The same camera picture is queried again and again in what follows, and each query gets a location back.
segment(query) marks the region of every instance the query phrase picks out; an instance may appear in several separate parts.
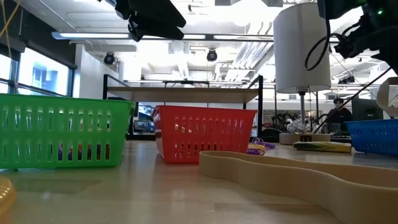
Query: computer monitor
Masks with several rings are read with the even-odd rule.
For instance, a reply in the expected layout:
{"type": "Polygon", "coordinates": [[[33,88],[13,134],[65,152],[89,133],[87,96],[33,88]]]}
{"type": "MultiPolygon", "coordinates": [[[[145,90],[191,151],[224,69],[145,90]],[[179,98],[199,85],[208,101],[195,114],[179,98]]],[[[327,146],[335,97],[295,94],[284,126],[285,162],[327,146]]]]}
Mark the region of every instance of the computer monitor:
{"type": "Polygon", "coordinates": [[[384,119],[383,110],[377,105],[376,100],[353,99],[352,107],[354,121],[384,119]]]}

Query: red basket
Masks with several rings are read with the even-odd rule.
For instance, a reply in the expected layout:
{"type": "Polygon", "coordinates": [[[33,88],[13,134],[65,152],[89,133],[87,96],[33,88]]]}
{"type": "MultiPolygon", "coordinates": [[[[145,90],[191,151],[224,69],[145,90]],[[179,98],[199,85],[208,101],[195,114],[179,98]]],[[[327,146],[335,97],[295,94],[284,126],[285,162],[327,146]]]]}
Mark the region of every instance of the red basket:
{"type": "Polygon", "coordinates": [[[254,110],[157,106],[157,149],[166,163],[199,163],[200,151],[246,153],[254,110]]]}

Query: shelf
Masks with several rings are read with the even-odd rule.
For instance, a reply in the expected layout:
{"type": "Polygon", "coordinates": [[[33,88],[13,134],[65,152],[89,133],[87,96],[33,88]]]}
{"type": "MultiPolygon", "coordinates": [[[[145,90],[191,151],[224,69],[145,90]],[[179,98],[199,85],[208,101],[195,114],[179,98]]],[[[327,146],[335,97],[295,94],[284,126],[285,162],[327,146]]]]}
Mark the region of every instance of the shelf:
{"type": "Polygon", "coordinates": [[[136,102],[248,103],[257,89],[108,87],[108,92],[136,102]]]}

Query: white cylinder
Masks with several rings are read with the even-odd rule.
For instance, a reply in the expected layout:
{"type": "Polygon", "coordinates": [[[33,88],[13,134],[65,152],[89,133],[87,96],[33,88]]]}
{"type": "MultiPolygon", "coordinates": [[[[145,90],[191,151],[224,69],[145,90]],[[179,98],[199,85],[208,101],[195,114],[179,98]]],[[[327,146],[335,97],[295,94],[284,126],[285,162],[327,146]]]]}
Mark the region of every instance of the white cylinder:
{"type": "MultiPolygon", "coordinates": [[[[278,93],[311,92],[331,87],[329,50],[322,62],[312,71],[304,66],[305,57],[322,37],[326,36],[325,20],[319,16],[317,3],[291,6],[274,21],[276,90],[278,93]]],[[[323,44],[312,53],[308,66],[318,60],[323,44]]]]}

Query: plastic basket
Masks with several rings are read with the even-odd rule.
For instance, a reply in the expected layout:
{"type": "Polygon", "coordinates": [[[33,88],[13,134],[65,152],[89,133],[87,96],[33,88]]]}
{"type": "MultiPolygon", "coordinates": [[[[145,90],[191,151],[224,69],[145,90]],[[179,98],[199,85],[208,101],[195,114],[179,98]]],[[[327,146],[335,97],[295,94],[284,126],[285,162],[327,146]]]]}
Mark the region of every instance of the plastic basket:
{"type": "Polygon", "coordinates": [[[134,107],[0,94],[0,168],[116,166],[134,107]]]}
{"type": "Polygon", "coordinates": [[[398,120],[352,121],[346,124],[355,150],[398,156],[398,120]]]}
{"type": "Polygon", "coordinates": [[[157,106],[156,144],[166,163],[198,163],[200,151],[246,153],[254,110],[157,106]]]}

